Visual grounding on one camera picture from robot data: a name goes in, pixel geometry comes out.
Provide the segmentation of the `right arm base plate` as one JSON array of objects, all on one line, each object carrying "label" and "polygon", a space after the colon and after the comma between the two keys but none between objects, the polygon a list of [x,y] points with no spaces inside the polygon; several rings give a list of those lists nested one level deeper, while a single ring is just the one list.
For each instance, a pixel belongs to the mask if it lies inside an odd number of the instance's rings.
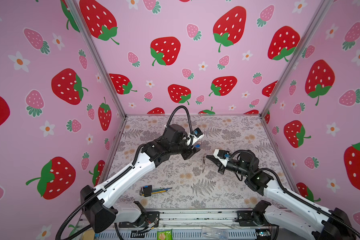
[{"label": "right arm base plate", "polygon": [[266,211],[263,209],[237,211],[235,223],[240,227],[269,227],[272,224],[265,218]]}]

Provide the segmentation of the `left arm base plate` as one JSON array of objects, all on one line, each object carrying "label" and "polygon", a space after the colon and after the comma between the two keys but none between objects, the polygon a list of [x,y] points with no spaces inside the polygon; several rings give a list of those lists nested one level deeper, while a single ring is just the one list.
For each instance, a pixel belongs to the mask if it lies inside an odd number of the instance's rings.
[{"label": "left arm base plate", "polygon": [[146,212],[135,222],[121,222],[118,223],[119,228],[146,228],[148,225],[154,224],[153,227],[159,226],[160,212]]}]

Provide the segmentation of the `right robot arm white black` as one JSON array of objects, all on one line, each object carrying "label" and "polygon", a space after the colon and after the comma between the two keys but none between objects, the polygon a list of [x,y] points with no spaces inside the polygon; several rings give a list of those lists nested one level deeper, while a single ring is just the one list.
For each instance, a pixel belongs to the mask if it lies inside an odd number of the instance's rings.
[{"label": "right robot arm white black", "polygon": [[356,240],[360,233],[354,229],[348,215],[338,209],[310,202],[301,195],[283,186],[275,171],[259,168],[259,159],[250,150],[233,153],[216,149],[206,158],[218,167],[218,172],[234,173],[249,189],[286,207],[284,211],[267,201],[253,209],[253,221],[287,229],[307,240]]}]

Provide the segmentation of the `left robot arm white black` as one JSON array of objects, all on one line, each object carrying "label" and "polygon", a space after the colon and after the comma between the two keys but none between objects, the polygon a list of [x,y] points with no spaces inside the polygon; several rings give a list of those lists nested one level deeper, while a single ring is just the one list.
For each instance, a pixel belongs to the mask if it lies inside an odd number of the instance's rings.
[{"label": "left robot arm white black", "polygon": [[103,183],[93,188],[85,186],[81,190],[81,204],[60,226],[55,237],[57,240],[62,238],[65,228],[79,212],[84,213],[89,225],[69,236],[70,240],[89,229],[93,229],[96,234],[103,232],[115,223],[120,211],[114,208],[114,204],[129,187],[171,156],[181,155],[184,160],[188,160],[199,151],[194,145],[204,136],[203,132],[198,128],[190,128],[188,134],[183,127],[171,123],[180,109],[185,110],[189,120],[191,117],[187,107],[176,107],[167,121],[164,133],[151,142],[139,145],[131,163]]}]

